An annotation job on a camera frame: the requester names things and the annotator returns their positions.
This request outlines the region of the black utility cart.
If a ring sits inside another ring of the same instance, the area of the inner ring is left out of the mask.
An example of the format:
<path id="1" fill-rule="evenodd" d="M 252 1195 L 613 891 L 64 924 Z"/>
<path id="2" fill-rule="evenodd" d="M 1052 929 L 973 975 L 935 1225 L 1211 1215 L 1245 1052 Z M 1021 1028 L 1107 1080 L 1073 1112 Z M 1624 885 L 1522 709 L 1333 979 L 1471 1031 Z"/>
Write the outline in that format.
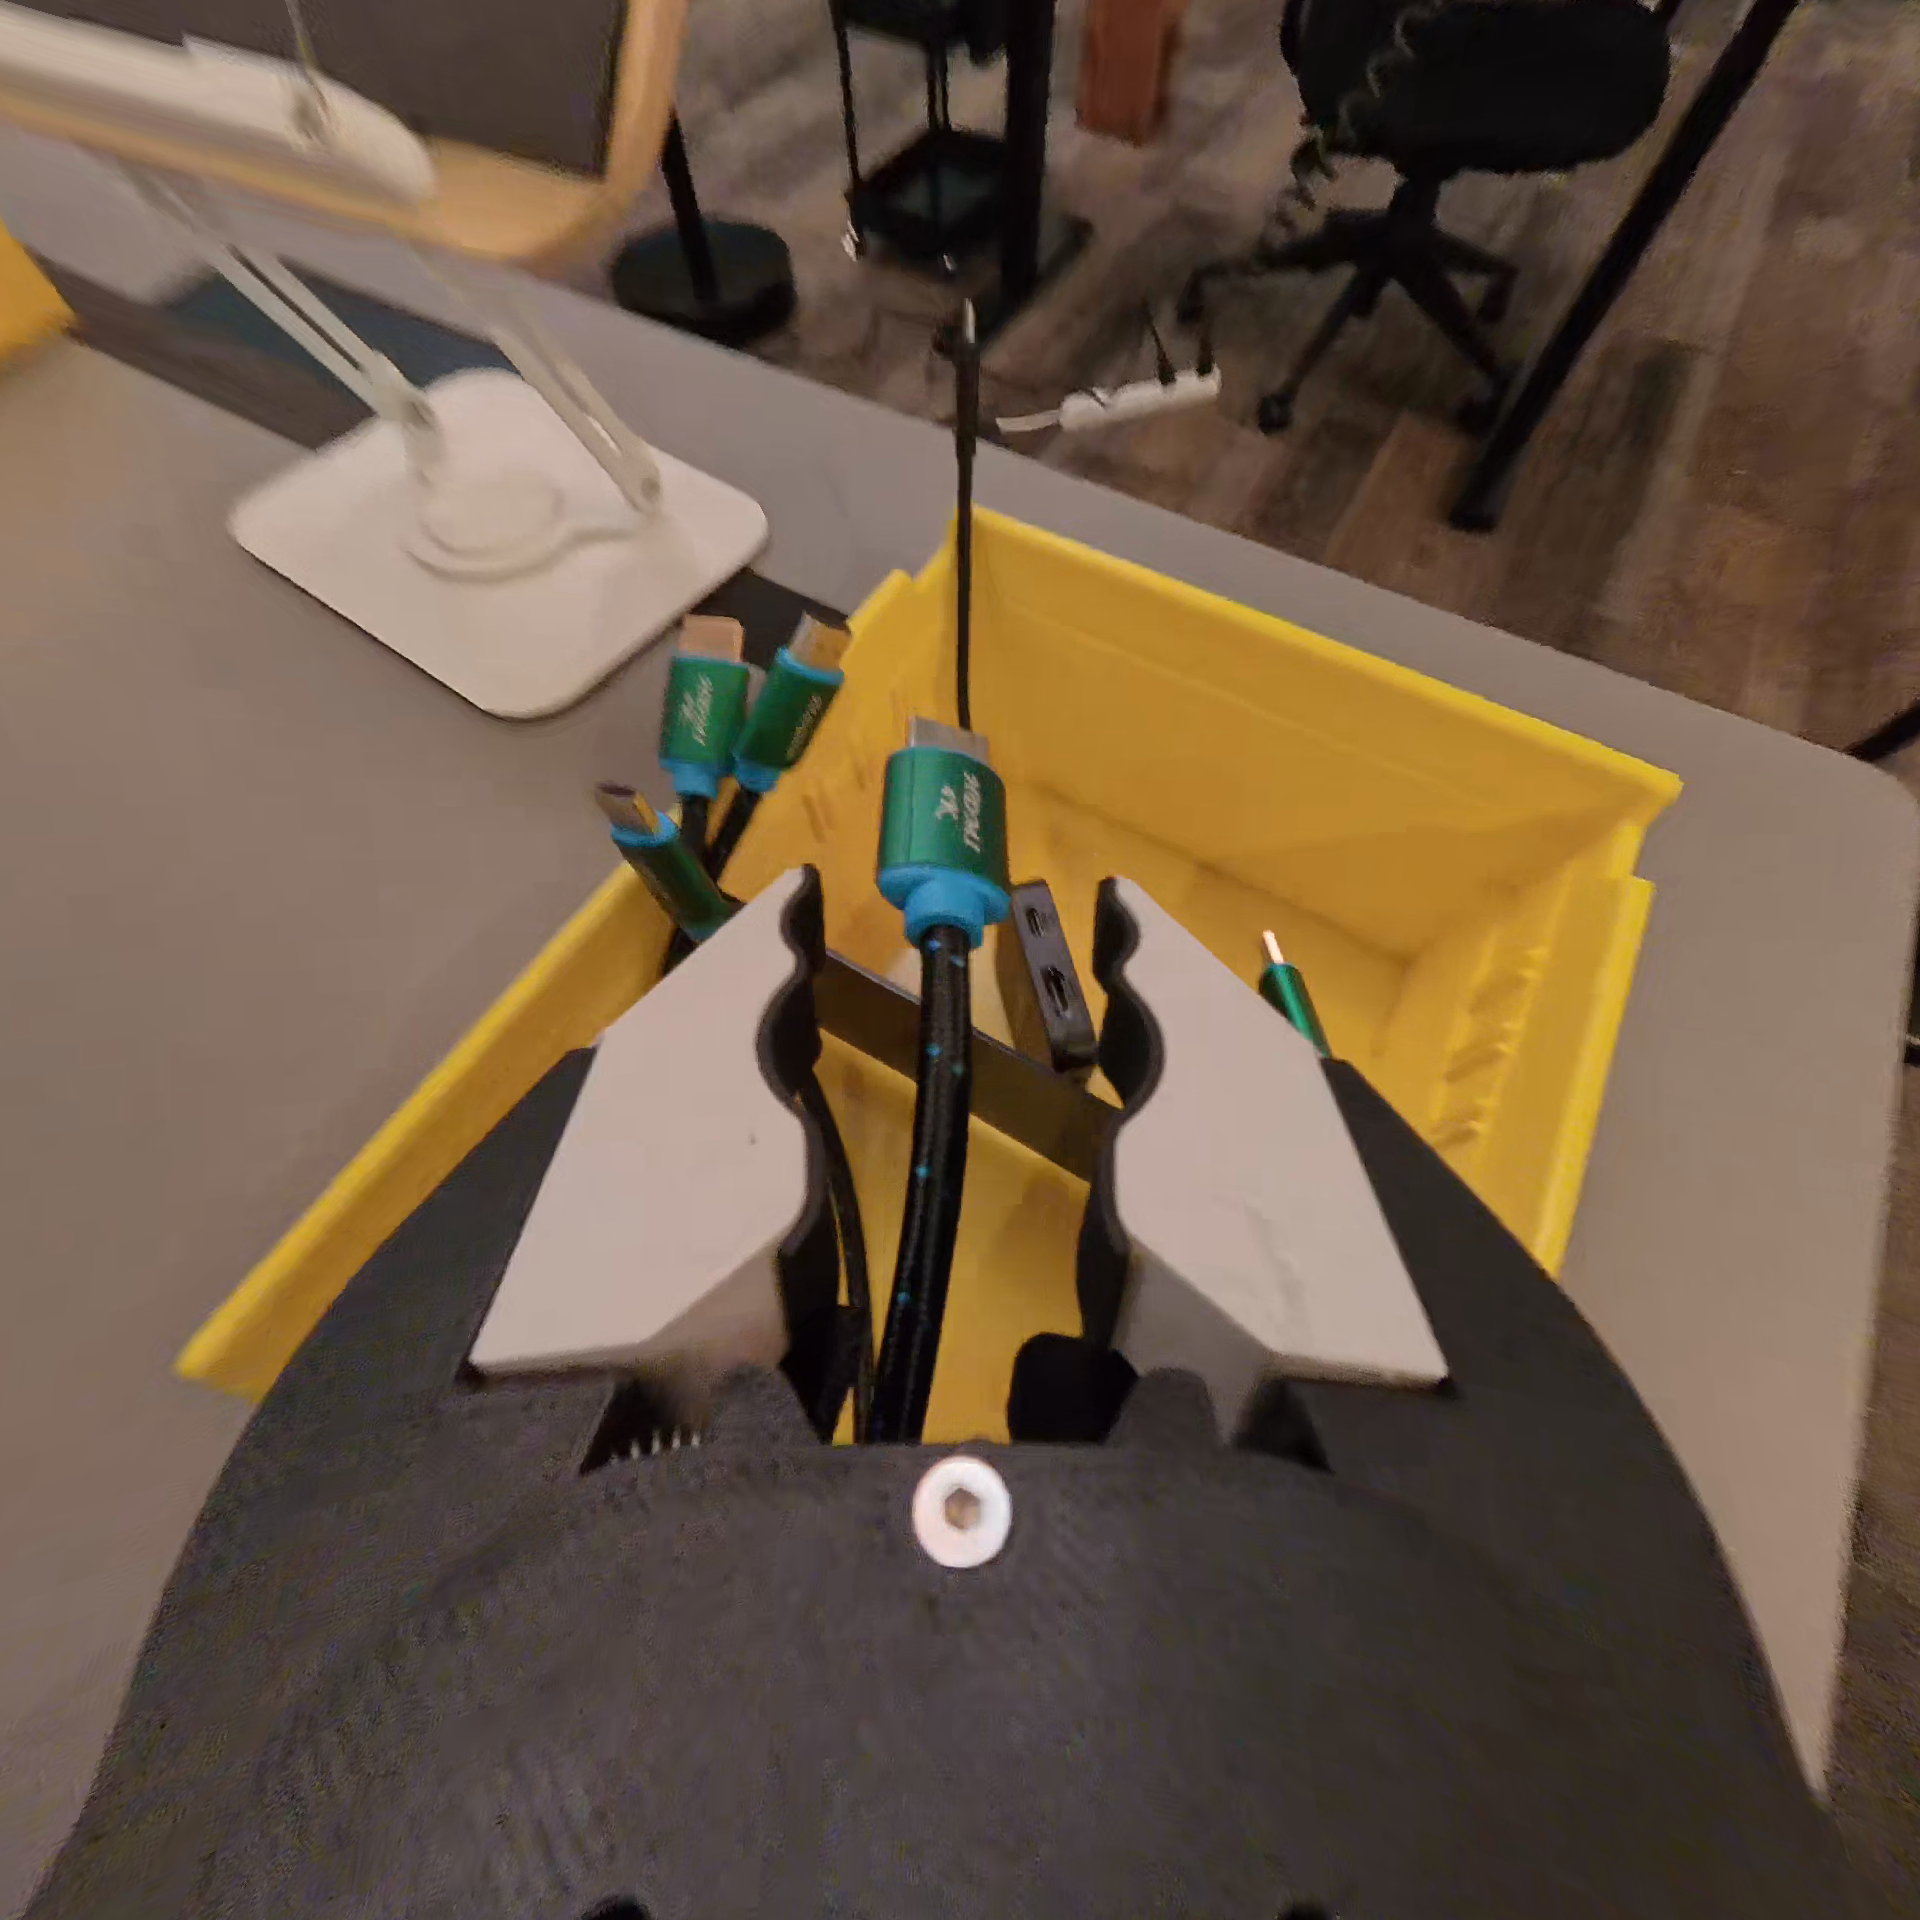
<path id="1" fill-rule="evenodd" d="M 1080 261 L 1092 223 L 1049 197 L 1047 149 L 1053 3 L 831 3 L 849 156 L 849 248 L 872 247 L 959 284 L 987 259 L 995 275 L 967 300 L 973 336 L 995 343 Z M 853 37 L 890 40 L 922 59 L 927 126 L 884 159 L 864 159 L 857 129 Z M 952 59 L 1003 65 L 1000 133 L 953 119 Z"/>

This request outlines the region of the black desk frame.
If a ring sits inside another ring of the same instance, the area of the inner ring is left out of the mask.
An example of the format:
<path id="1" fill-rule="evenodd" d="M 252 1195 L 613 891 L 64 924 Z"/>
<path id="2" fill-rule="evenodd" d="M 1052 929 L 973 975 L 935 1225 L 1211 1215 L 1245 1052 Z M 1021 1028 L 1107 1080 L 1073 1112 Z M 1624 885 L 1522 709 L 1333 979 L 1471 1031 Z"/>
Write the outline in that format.
<path id="1" fill-rule="evenodd" d="M 1666 136 L 1636 197 L 1485 431 L 1448 509 L 1448 523 L 1455 531 L 1481 537 L 1498 528 L 1522 457 L 1568 384 L 1579 353 L 1615 312 L 1625 286 L 1732 124 L 1796 8 L 1796 3 L 1745 4 L 1731 38 Z"/>

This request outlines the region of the black round-base floor stand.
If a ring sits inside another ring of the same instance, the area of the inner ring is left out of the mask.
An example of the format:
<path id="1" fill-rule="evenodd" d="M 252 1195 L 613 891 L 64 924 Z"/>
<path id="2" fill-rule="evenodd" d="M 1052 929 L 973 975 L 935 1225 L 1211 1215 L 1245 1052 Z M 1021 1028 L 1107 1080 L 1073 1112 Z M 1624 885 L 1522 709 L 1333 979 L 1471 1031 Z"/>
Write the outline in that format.
<path id="1" fill-rule="evenodd" d="M 704 214 L 677 117 L 664 136 L 661 176 L 672 219 L 615 252 L 613 300 L 724 347 L 752 344 L 792 323 L 797 280 L 785 240 L 767 227 Z"/>

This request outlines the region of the white power strip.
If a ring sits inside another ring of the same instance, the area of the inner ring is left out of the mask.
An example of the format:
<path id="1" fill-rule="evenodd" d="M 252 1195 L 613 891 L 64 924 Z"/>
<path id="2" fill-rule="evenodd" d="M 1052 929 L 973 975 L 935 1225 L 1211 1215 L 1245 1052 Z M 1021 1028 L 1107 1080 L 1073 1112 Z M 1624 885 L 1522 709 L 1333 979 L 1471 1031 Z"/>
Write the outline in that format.
<path id="1" fill-rule="evenodd" d="M 1002 438 L 1028 438 L 1045 431 L 1085 435 L 1138 424 L 1147 419 L 1211 408 L 1220 395 L 1220 367 L 1180 367 L 1172 377 L 1144 377 L 1117 389 L 1083 389 L 1064 395 L 1057 407 L 1031 415 L 996 415 Z"/>

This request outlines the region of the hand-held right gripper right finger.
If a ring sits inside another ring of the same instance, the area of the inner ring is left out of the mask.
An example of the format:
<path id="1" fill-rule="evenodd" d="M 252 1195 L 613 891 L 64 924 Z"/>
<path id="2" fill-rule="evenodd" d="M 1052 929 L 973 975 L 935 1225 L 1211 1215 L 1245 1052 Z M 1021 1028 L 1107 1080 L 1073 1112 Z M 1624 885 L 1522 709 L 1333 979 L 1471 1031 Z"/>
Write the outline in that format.
<path id="1" fill-rule="evenodd" d="M 1092 974 L 1120 1111 L 1077 1240 L 1083 1337 L 1193 1375 L 1225 1432 L 1282 1382 L 1449 1380 L 1322 1054 L 1136 880 L 1097 886 Z"/>

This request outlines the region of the white metal board stand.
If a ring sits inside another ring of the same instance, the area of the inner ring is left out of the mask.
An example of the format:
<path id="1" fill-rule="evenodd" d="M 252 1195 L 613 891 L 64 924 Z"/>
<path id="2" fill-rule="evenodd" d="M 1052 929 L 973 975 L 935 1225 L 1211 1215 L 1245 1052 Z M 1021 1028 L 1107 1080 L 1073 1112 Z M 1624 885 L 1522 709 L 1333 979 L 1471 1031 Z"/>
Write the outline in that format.
<path id="1" fill-rule="evenodd" d="M 371 408 L 231 504 L 260 567 L 469 707 L 575 707 L 756 559 L 764 508 L 652 447 L 509 272 L 610 235 L 661 159 L 685 4 L 626 4 L 600 174 L 421 136 L 319 61 L 2 7 L 4 124 L 108 159 L 253 311 Z M 419 384 L 226 209 L 409 248 L 507 369 Z"/>

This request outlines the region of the brown wooden pillar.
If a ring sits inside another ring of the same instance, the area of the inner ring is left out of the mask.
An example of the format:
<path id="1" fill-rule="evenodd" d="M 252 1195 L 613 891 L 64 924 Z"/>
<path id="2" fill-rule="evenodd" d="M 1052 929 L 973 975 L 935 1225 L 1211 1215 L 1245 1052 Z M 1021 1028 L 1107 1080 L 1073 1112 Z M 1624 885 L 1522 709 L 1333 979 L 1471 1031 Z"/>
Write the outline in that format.
<path id="1" fill-rule="evenodd" d="M 1074 84 L 1077 126 L 1144 149 L 1168 112 L 1186 3 L 1085 3 Z"/>

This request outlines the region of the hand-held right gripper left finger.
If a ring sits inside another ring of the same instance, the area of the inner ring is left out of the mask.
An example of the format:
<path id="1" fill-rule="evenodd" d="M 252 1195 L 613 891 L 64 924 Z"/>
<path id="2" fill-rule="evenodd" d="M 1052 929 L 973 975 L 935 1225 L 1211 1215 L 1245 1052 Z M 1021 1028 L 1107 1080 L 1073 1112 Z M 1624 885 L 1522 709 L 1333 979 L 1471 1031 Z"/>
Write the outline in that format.
<path id="1" fill-rule="evenodd" d="M 469 1364 L 625 1374 L 675 1423 L 741 1367 L 833 1421 L 833 1192 L 813 865 L 771 880 L 593 1049 Z"/>

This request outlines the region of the black bin divider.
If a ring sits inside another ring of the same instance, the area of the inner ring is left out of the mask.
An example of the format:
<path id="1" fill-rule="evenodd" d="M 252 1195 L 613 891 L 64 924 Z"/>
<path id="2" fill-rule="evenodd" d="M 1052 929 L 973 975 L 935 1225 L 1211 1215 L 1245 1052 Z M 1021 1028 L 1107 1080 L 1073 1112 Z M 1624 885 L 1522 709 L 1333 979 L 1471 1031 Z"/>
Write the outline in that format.
<path id="1" fill-rule="evenodd" d="M 816 1016 L 879 1065 L 914 1080 L 922 1055 L 922 1000 L 828 949 L 813 979 Z M 1061 1172 L 1091 1184 L 1117 1108 L 1082 1083 L 1028 1060 L 981 1028 L 972 1037 L 972 1116 Z"/>

